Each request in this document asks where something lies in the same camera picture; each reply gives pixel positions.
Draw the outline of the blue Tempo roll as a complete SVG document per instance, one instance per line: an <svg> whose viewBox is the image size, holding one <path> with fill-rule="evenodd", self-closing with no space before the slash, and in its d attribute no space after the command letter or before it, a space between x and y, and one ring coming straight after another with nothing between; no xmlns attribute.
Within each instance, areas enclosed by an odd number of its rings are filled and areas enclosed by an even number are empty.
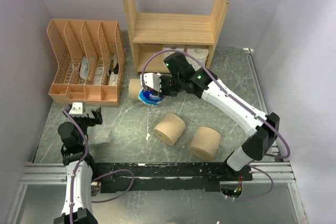
<svg viewBox="0 0 336 224"><path fill-rule="evenodd" d="M159 105L164 97L160 97L158 93L153 89L143 90L141 89L138 95L141 102L147 105L157 106Z"/></svg>

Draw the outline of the white red-dotted paper roll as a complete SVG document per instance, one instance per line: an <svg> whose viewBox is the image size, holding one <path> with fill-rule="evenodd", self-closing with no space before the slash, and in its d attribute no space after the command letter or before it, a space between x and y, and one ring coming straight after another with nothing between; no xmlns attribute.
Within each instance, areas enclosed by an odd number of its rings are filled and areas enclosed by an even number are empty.
<svg viewBox="0 0 336 224"><path fill-rule="evenodd" d="M163 50L174 49L174 50L178 50L178 51L184 51L184 47L175 47L175 46L173 46L173 47L163 47L162 49ZM174 51L164 52L163 53L163 58L165 59L173 53L174 53Z"/></svg>
<svg viewBox="0 0 336 224"><path fill-rule="evenodd" d="M207 47L188 47L186 52L196 58L203 65L206 65L206 60L209 54ZM192 58L186 57L186 60L193 66L195 71L201 68L201 66Z"/></svg>

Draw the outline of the brown paper towel roll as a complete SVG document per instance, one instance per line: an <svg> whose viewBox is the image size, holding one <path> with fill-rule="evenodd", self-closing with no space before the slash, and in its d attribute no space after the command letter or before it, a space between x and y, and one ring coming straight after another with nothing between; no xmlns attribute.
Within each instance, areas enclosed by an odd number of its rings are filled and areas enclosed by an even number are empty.
<svg viewBox="0 0 336 224"><path fill-rule="evenodd" d="M155 126L153 132L165 144L173 146L186 129L185 122L173 113L167 113Z"/></svg>
<svg viewBox="0 0 336 224"><path fill-rule="evenodd" d="M199 127L189 146L190 152L205 161L212 161L220 145L221 135L212 128Z"/></svg>
<svg viewBox="0 0 336 224"><path fill-rule="evenodd" d="M128 97L131 100L140 100L139 94L142 91L141 80L139 78L132 78L128 85Z"/></svg>

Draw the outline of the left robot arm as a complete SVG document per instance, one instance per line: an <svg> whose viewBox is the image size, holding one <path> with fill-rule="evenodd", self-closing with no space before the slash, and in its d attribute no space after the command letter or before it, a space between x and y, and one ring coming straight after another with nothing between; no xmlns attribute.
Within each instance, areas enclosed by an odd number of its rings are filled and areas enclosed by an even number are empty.
<svg viewBox="0 0 336 224"><path fill-rule="evenodd" d="M102 124L101 108L86 113L85 104L74 102L63 109L68 121L58 127L62 163L66 169L66 196L61 216L53 223L97 223L91 204L91 181L98 168L89 154L87 129Z"/></svg>

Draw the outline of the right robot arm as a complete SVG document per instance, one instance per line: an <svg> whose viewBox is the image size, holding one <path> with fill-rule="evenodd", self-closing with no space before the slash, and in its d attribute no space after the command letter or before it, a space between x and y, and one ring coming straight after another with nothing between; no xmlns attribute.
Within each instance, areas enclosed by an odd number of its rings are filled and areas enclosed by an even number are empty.
<svg viewBox="0 0 336 224"><path fill-rule="evenodd" d="M241 99L205 67L195 70L186 57L175 52L163 60L171 79L163 82L163 93L174 95L185 91L219 108L233 119L248 135L248 139L226 159L223 176L230 181L252 161L260 161L267 154L279 129L276 113L266 114Z"/></svg>

